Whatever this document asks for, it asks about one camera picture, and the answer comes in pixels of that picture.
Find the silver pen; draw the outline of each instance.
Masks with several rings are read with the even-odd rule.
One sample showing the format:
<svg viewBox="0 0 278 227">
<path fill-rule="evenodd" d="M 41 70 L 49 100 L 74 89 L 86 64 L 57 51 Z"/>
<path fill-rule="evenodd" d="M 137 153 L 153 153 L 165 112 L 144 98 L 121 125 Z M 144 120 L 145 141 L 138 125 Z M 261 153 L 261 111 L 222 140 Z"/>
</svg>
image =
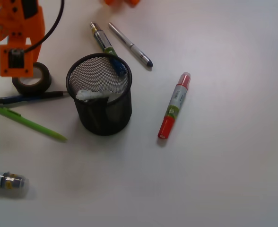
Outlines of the silver pen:
<svg viewBox="0 0 278 227">
<path fill-rule="evenodd" d="M 122 40 L 122 42 L 148 67 L 153 67 L 152 61 L 135 45 L 133 44 L 118 28 L 111 22 L 109 28 Z"/>
</svg>

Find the red marker cap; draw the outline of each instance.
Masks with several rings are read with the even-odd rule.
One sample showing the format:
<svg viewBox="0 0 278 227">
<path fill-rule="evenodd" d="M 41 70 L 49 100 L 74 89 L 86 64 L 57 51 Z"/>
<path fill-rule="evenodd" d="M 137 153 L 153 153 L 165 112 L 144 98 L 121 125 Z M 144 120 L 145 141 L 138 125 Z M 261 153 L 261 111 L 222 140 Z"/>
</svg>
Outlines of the red marker cap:
<svg viewBox="0 0 278 227">
<path fill-rule="evenodd" d="M 177 85 L 182 85 L 188 89 L 190 81 L 191 81 L 191 75 L 188 72 L 185 72 L 180 77 L 180 80 Z"/>
<path fill-rule="evenodd" d="M 167 139 L 171 133 L 174 123 L 175 120 L 172 117 L 165 117 L 158 133 L 158 137 L 160 139 Z"/>
</svg>

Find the black electrical tape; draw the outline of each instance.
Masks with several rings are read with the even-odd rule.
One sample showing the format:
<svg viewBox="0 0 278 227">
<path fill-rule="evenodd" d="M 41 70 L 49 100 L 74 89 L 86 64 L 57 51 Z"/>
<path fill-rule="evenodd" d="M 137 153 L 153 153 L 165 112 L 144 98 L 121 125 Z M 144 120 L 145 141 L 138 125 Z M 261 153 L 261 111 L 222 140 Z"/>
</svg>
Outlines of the black electrical tape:
<svg viewBox="0 0 278 227">
<path fill-rule="evenodd" d="M 12 78 L 14 87 L 23 96 L 39 96 L 43 94 L 50 87 L 52 83 L 50 72 L 45 65 L 36 62 L 33 64 L 33 67 L 39 69 L 42 72 L 42 78 L 37 83 L 32 85 L 27 85 L 22 83 L 20 81 L 20 78 Z"/>
</svg>

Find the black pen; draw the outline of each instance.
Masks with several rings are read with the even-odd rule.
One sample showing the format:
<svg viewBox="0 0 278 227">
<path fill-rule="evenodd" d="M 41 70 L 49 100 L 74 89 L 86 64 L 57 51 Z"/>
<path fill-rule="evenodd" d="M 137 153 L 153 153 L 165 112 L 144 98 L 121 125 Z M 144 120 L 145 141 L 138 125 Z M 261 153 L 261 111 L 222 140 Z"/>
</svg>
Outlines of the black pen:
<svg viewBox="0 0 278 227">
<path fill-rule="evenodd" d="M 11 97 L 3 97 L 0 98 L 0 104 L 12 104 L 12 103 L 19 103 L 23 101 L 34 101 L 39 99 L 47 99 L 47 98 L 58 98 L 63 97 L 64 94 L 67 94 L 67 91 L 51 91 L 45 92 L 40 96 L 11 96 Z"/>
</svg>

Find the black mesh pencil cup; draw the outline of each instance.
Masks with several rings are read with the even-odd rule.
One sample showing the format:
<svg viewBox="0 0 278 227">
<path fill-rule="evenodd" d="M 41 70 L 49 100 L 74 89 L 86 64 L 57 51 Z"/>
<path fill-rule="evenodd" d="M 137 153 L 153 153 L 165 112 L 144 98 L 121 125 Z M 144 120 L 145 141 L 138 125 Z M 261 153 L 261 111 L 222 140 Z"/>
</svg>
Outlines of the black mesh pencil cup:
<svg viewBox="0 0 278 227">
<path fill-rule="evenodd" d="M 116 64 L 123 66 L 124 73 L 118 75 L 120 69 L 115 67 Z M 66 79 L 68 93 L 74 99 L 82 124 L 92 133 L 103 136 L 118 133 L 128 124 L 132 113 L 131 83 L 131 71 L 125 61 L 106 53 L 80 59 L 69 70 Z M 76 95 L 81 90 L 106 91 L 110 95 L 80 101 Z"/>
</svg>

